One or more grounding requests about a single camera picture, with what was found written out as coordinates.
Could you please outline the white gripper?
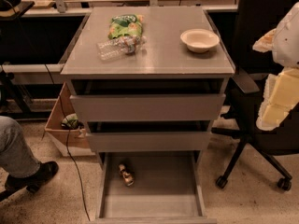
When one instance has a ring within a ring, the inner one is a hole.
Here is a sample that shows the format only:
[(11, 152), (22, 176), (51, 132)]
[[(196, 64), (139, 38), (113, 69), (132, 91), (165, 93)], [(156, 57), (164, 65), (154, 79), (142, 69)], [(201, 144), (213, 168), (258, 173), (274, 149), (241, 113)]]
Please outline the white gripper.
[(263, 131), (272, 131), (287, 118), (299, 104), (299, 3), (296, 3), (272, 29), (252, 46), (265, 53), (272, 49), (275, 63), (287, 67), (277, 76), (270, 74), (265, 81), (256, 126)]

